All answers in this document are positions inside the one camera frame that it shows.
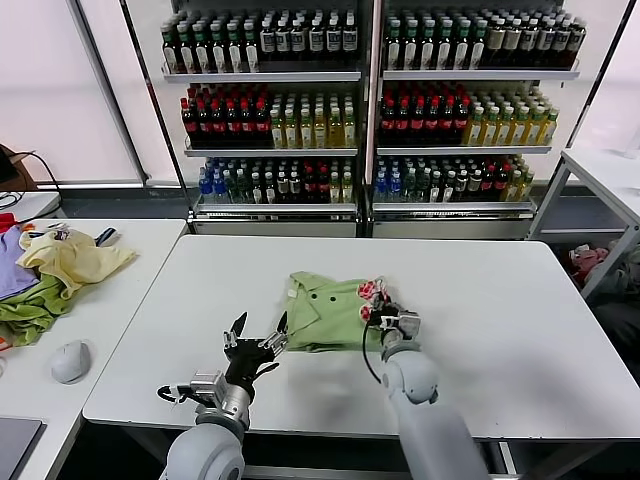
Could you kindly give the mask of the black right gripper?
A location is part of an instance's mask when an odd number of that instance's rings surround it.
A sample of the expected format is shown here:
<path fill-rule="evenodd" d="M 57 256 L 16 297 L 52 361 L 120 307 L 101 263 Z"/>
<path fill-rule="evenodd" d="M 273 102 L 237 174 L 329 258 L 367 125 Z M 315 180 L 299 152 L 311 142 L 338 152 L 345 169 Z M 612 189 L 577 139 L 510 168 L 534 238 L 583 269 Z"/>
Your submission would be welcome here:
<path fill-rule="evenodd" d="M 385 288 L 376 291 L 372 296 L 372 304 L 368 305 L 368 321 L 379 321 L 381 328 L 400 328 L 406 311 L 392 302 Z"/>

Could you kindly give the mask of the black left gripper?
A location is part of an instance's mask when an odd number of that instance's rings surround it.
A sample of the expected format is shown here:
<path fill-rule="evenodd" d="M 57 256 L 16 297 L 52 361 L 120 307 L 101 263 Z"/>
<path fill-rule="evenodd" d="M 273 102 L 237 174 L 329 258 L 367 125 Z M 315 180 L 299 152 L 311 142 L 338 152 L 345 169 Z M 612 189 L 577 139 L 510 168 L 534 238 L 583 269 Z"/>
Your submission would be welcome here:
<path fill-rule="evenodd" d="M 223 332 L 224 353 L 229 360 L 225 379 L 229 385 L 252 389 L 257 378 L 279 366 L 276 358 L 288 342 L 288 315 L 283 312 L 275 331 L 266 339 L 240 338 L 246 319 L 247 313 L 243 312 Z"/>

